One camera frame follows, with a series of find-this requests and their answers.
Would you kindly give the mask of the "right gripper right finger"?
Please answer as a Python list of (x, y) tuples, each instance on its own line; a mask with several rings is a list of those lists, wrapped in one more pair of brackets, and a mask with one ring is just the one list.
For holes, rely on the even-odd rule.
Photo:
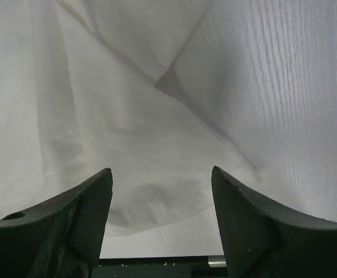
[(230, 277), (337, 277), (337, 222), (287, 207), (217, 166), (211, 186)]

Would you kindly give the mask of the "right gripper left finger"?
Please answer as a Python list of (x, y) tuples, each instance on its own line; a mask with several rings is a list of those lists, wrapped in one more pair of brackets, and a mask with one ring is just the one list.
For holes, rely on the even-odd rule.
[(91, 277), (112, 199), (112, 171), (0, 220), (0, 277)]

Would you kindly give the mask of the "white t shirt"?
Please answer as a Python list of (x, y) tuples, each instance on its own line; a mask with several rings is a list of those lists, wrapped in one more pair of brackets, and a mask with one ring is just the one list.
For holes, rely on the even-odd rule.
[(110, 235), (213, 204), (211, 171), (256, 173), (156, 87), (208, 1), (0, 1), (0, 218), (109, 167)]

